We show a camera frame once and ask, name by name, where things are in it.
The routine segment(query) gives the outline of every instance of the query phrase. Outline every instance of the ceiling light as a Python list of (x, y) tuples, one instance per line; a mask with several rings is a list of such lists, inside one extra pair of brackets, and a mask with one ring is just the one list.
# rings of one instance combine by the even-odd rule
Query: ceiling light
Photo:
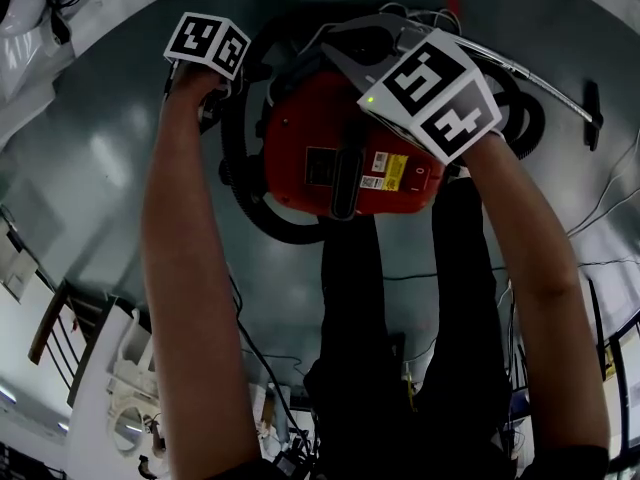
[(2, 393), (5, 397), (7, 397), (9, 400), (11, 400), (11, 403), (17, 403), (18, 401), (16, 400), (16, 397), (13, 396), (13, 393), (11, 393), (11, 391), (9, 391), (7, 388), (5, 388), (4, 386), (0, 386), (0, 393)]

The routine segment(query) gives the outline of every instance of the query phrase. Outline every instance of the person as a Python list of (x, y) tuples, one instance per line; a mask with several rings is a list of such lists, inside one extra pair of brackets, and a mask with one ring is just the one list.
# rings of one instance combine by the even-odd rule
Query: person
[[(219, 83), (217, 74), (193, 67), (176, 77), (142, 215), (167, 450), (179, 480), (285, 478), (260, 459), (201, 158), (197, 109)], [(482, 231), (484, 205), (517, 299), (527, 354), (536, 458), (524, 478), (603, 478), (608, 416), (571, 245), (500, 137), (487, 134), (463, 159), (471, 177), (444, 184), (433, 206), (440, 328), (415, 397), (417, 413), (406, 410), (386, 344), (374, 219), (325, 222), (322, 347), (305, 379), (319, 419), (323, 474), (329, 480), (513, 478), (493, 440), (508, 418), (510, 384)]]

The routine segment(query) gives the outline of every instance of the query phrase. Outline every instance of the warning label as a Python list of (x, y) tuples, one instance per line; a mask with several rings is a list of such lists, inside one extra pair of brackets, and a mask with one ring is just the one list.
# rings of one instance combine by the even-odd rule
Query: warning label
[(389, 153), (376, 151), (371, 170), (373, 172), (385, 172), (387, 170), (387, 158), (389, 158)]
[(373, 190), (382, 190), (384, 178), (376, 178), (375, 176), (363, 176), (360, 182), (361, 188), (371, 188)]
[(384, 177), (384, 184), (382, 190), (388, 190), (390, 192), (397, 192), (400, 190), (400, 181), (402, 181), (402, 175), (404, 174), (404, 168), (407, 166), (406, 155), (389, 155), (387, 161), (387, 174)]

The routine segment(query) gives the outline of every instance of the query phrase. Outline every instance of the yellow label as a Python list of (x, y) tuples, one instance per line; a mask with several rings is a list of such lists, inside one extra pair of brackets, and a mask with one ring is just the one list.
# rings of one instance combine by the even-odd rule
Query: yellow label
[(400, 181), (402, 180), (408, 159), (409, 157), (405, 155), (389, 155), (387, 174), (384, 177), (382, 190), (388, 190), (390, 192), (400, 190)]

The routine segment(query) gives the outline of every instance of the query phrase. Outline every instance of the barcode sticker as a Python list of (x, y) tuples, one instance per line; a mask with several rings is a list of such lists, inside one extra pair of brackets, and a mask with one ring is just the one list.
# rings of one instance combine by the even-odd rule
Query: barcode sticker
[(373, 190), (382, 190), (384, 178), (376, 178), (375, 176), (363, 176), (360, 182), (361, 188), (371, 188)]
[(384, 172), (387, 170), (387, 158), (389, 158), (389, 153), (381, 153), (380, 151), (376, 151), (376, 156), (373, 159), (373, 167), (371, 170), (373, 172)]

